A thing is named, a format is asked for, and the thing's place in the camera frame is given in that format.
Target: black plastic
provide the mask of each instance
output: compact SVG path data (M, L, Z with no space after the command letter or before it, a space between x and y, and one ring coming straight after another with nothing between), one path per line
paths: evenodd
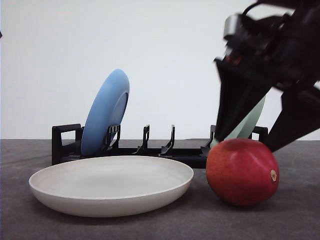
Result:
M301 4L302 0L258 0L257 2L259 4L268 4L283 8L295 9L299 6L299 4ZM319 0L304 0L304 2L313 5L319 4Z
M105 134L105 147L100 152L92 156L81 156L81 136L84 127L80 124L62 125L52 127L52 165L65 163L73 160L93 157L107 156L152 156L173 159L192 168L206 168L207 156L210 151L210 144L214 139L215 125L210 127L210 139L204 146L197 148L174 148L175 145L175 126L171 126L171 138L166 146L158 148L148 148L150 126L143 128L142 145L136 147L119 147L121 126L109 126ZM61 133L75 131L75 140L67 145L62 144ZM259 134L259 140L263 140L268 134L266 127L255 127L254 133ZM117 134L116 140L111 142L113 135Z
M284 92L282 111L264 143L274 152L318 128L320 90L313 87L303 92Z
M174 148L174 145L175 145L175 131L176 131L175 125L171 125L171 138L170 138L170 141L165 146L161 147L160 156L168 155L171 152L171 150Z
M148 140L150 134L150 125L143 128L142 145L138 146L133 155L144 155L148 152Z

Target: white plate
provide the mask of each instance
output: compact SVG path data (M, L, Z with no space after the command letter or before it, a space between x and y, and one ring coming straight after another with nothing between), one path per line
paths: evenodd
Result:
M34 196L56 211L120 217L161 208L181 197L194 171L170 159L108 156L61 163L33 174Z

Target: plate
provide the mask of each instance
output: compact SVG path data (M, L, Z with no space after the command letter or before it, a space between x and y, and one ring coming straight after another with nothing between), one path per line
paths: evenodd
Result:
M257 105L248 113L247 116L235 127L235 129L225 138L234 139L234 138L245 138L247 139L250 134L253 132L262 110L264 108L266 96L264 96ZM211 148L216 145L218 141L214 138L211 143Z
M65 162L29 179L34 196L56 211L82 217L121 217L168 205L188 189L184 163L151 156L106 156Z
M81 139L82 156L91 156L100 151L104 147L108 127L121 123L128 103L129 88L128 77L121 69L114 70L104 81L85 122Z

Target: plate rim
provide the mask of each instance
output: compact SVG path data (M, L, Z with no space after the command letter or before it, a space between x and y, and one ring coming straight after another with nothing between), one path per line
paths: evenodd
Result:
M169 162L175 162L175 163L180 164L181 166L184 166L187 169L189 169L192 174L191 174L191 177L188 178L188 180L184 181L183 183L181 183L181 184L179 184L177 186L174 186L174 187L171 187L171 188L167 188L167 189L164 189L164 190L160 190L160 191L151 192L151 193L123 196L123 197L117 197L117 196L116 197L82 197L82 196L67 196L67 195L60 195L60 194L52 194L52 193L50 193L48 191L40 190L38 187L35 187L32 184L32 178L34 178L35 175L37 175L40 172L42 172L44 170L47 170L49 168L55 168L56 166L60 166L60 165L64 165L64 164L71 164L71 163L74 163L74 162L82 162L82 161L85 161L85 160L90 161L90 160L101 159L101 158L109 159L109 158L123 158L123 157L130 157L130 158L146 157L146 158L152 158L152 159L161 159L161 160L169 161ZM149 197L149 196L153 196L153 195L158 195L158 194L163 194L163 193L166 193L166 192L170 192L170 191L173 191L175 189L179 189L179 188L187 185L188 183L190 183L192 181L194 175L195 175L195 172L190 166L188 166L187 164L185 164L183 162L176 161L176 160L173 160L173 159L164 158L164 157L157 157L157 156L121 155L121 156L102 156L102 157L84 158L84 159L79 159L79 160L74 160L74 161L63 162L63 163L56 164L56 165L53 165L53 166L48 166L48 167L45 167L45 168L33 173L30 176L28 183L29 183L29 186L31 187L32 190L35 190L35 191L37 191L37 192L39 192L41 194L44 194L46 196L49 195L49 196L52 196L52 197L69 199L69 200L84 200L84 201L94 201L94 200L100 200L101 201L101 200L105 200L105 201L109 201L109 200L136 199L136 198Z

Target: blue plate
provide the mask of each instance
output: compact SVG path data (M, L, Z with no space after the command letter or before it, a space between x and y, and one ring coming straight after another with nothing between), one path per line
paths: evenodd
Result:
M108 127L120 124L124 117L129 88L128 77L121 69L114 70L104 81L85 122L81 155L93 155L104 147Z

